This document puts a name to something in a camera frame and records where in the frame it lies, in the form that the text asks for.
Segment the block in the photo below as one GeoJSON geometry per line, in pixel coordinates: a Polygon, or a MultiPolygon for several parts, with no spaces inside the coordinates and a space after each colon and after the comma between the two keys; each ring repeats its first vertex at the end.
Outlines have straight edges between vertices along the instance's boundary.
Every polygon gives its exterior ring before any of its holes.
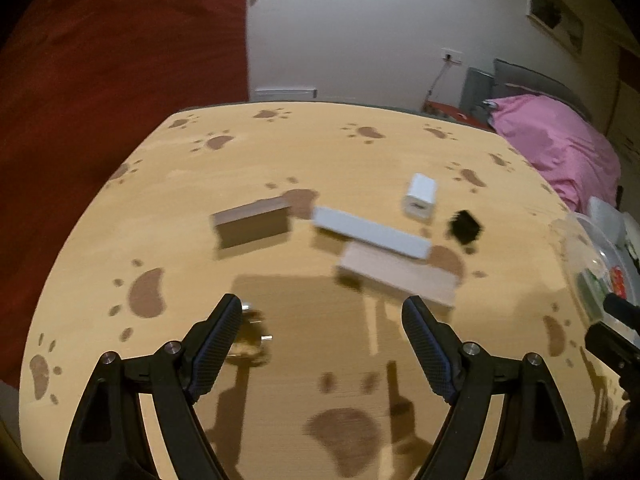
{"type": "Polygon", "coordinates": [[[426,238],[403,233],[392,227],[376,224],[370,220],[328,207],[316,207],[313,222],[316,227],[412,258],[426,259],[431,250],[431,241],[426,238]]]}
{"type": "Polygon", "coordinates": [[[383,251],[360,242],[349,242],[338,268],[405,292],[417,294],[431,303],[454,307],[459,279],[446,270],[418,263],[404,256],[383,251]]]}
{"type": "Polygon", "coordinates": [[[267,198],[212,215],[220,237],[220,248],[226,249],[290,230],[289,202],[267,198]]]}
{"type": "Polygon", "coordinates": [[[449,221],[449,229],[461,244],[467,245],[478,238],[482,226],[469,211],[464,210],[458,211],[449,221]]]}
{"type": "Polygon", "coordinates": [[[427,220],[436,204],[436,181],[421,173],[414,174],[402,199],[402,210],[418,220],[427,220]]]}

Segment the gray headboard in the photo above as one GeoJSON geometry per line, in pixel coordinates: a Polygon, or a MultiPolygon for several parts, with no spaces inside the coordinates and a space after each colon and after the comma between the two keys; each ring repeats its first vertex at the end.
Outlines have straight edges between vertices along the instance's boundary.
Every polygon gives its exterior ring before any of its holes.
{"type": "Polygon", "coordinates": [[[561,82],[523,66],[494,59],[494,74],[469,68],[460,98],[460,111],[486,124],[489,110],[486,99],[499,99],[523,94],[546,95],[571,107],[585,121],[591,122],[589,109],[580,98],[561,82]]]}

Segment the pink bed sheet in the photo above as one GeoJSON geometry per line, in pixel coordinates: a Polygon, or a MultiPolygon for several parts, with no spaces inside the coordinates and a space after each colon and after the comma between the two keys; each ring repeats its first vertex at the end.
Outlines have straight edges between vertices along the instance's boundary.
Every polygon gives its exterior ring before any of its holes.
{"type": "Polygon", "coordinates": [[[591,196],[616,205],[620,161],[609,141],[567,105],[546,96],[493,99],[494,129],[518,150],[572,211],[591,196]]]}

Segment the blue gripper pad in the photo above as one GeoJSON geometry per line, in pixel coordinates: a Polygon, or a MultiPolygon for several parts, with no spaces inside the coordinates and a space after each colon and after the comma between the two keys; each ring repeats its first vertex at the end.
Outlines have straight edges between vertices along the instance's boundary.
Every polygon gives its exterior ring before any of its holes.
{"type": "Polygon", "coordinates": [[[231,301],[193,359],[188,387],[193,402],[211,391],[241,323],[242,305],[239,301],[231,301]]]}
{"type": "Polygon", "coordinates": [[[454,373],[451,362],[418,311],[413,299],[409,298],[402,304],[402,327],[414,348],[415,356],[429,381],[431,390],[448,404],[453,404],[458,391],[453,383],[454,373]]]}

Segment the metal bolt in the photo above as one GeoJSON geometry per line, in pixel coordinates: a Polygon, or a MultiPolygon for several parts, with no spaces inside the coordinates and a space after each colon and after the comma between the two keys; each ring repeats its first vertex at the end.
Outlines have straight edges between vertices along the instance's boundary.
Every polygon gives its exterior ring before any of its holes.
{"type": "Polygon", "coordinates": [[[102,356],[100,357],[100,361],[102,361],[102,364],[110,365],[116,360],[116,357],[118,357],[118,354],[116,354],[116,352],[109,351],[102,354],[102,356]]]}
{"type": "Polygon", "coordinates": [[[168,354],[177,354],[181,348],[182,345],[178,341],[169,341],[164,345],[164,351],[168,354]]]}
{"type": "Polygon", "coordinates": [[[462,351],[468,355],[478,355],[480,353],[480,346],[477,343],[464,343],[462,345],[462,351]]]}
{"type": "Polygon", "coordinates": [[[542,357],[532,352],[531,354],[527,354],[527,361],[534,366],[540,366],[542,364],[542,357]]]}

